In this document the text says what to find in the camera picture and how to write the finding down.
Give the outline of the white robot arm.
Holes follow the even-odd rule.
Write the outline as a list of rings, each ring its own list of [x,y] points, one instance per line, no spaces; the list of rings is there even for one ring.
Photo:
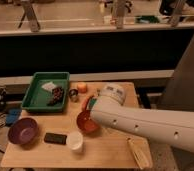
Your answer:
[[[91,119],[194,153],[194,112],[126,107],[126,95],[119,84],[106,84],[91,109]]]

